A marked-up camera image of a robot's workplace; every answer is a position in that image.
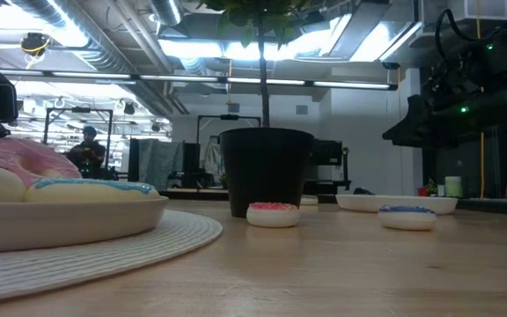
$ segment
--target person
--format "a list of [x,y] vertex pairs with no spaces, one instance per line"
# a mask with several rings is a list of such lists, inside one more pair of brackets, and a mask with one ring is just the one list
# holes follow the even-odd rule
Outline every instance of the person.
[[74,146],[68,153],[68,159],[79,168],[84,178],[94,178],[99,174],[105,158],[105,146],[95,141],[97,130],[94,127],[84,128],[84,141]]

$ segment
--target round placemat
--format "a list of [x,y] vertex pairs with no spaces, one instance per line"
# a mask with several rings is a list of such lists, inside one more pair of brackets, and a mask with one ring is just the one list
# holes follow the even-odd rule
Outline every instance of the round placemat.
[[135,236],[82,246],[1,253],[0,299],[163,261],[202,247],[221,232],[222,226],[216,220],[166,210],[156,229]]

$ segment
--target desk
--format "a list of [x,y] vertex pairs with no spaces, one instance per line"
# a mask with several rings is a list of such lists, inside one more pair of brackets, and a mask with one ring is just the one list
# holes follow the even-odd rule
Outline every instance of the desk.
[[168,262],[0,303],[0,316],[507,316],[507,215],[458,211],[434,232],[403,232],[333,205],[291,229],[249,226],[228,203],[169,208],[224,233]]

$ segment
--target black plant pot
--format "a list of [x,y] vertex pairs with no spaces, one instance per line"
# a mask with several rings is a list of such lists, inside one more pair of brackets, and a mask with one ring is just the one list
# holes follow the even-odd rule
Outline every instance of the black plant pot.
[[314,136],[293,129],[234,129],[220,135],[220,147],[234,217],[246,217],[250,203],[300,205]]

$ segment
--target plant stem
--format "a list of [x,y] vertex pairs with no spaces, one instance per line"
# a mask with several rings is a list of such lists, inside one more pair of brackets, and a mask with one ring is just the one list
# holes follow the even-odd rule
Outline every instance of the plant stem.
[[257,43],[260,48],[260,77],[261,77],[261,122],[263,128],[269,128],[269,92],[268,92],[268,62],[265,60],[265,27],[263,25],[263,12],[265,5],[261,6],[257,18]]

